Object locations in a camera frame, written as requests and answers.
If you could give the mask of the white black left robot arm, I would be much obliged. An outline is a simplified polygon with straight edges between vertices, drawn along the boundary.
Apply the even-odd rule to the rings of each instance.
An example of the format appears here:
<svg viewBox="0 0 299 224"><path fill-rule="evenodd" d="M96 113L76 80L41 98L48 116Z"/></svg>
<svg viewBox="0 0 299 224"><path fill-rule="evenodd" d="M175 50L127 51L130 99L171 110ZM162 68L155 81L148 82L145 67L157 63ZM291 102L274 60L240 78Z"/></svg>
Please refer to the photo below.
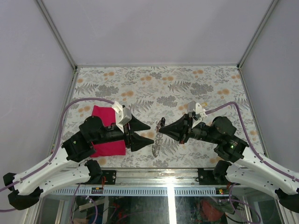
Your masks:
<svg viewBox="0 0 299 224"><path fill-rule="evenodd" d="M132 152L154 143L138 131L150 126L135 117L130 121L104 126L100 117L90 116L79 126L79 131L62 143L57 151L32 168L3 176L9 204L14 210L24 210L49 193L73 184L97 184L102 180L100 165L89 157L95 153L94 145L124 141Z"/></svg>

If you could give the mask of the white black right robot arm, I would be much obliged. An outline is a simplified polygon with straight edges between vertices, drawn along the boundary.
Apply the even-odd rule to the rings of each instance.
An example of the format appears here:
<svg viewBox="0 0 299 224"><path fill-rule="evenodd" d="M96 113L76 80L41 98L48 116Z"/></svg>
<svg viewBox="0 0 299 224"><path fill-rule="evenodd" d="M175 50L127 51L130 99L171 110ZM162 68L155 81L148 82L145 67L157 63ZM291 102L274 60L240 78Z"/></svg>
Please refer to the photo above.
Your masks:
<svg viewBox="0 0 299 224"><path fill-rule="evenodd" d="M207 126L185 114L159 132L181 144L189 139L215 144L214 151L223 159L213 171L216 183L247 185L272 196L285 208L299 211L299 174L255 152L235 136L236 128L227 117L216 117Z"/></svg>

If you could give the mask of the black tag key set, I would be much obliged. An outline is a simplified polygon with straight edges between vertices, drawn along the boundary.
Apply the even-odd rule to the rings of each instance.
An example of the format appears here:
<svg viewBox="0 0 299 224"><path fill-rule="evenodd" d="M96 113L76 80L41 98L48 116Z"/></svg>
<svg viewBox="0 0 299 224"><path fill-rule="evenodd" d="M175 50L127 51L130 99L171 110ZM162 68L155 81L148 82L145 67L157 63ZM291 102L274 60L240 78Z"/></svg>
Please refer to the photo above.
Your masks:
<svg viewBox="0 0 299 224"><path fill-rule="evenodd" d="M164 127L165 126L165 118L162 117L161 120L159 121L159 126Z"/></svg>

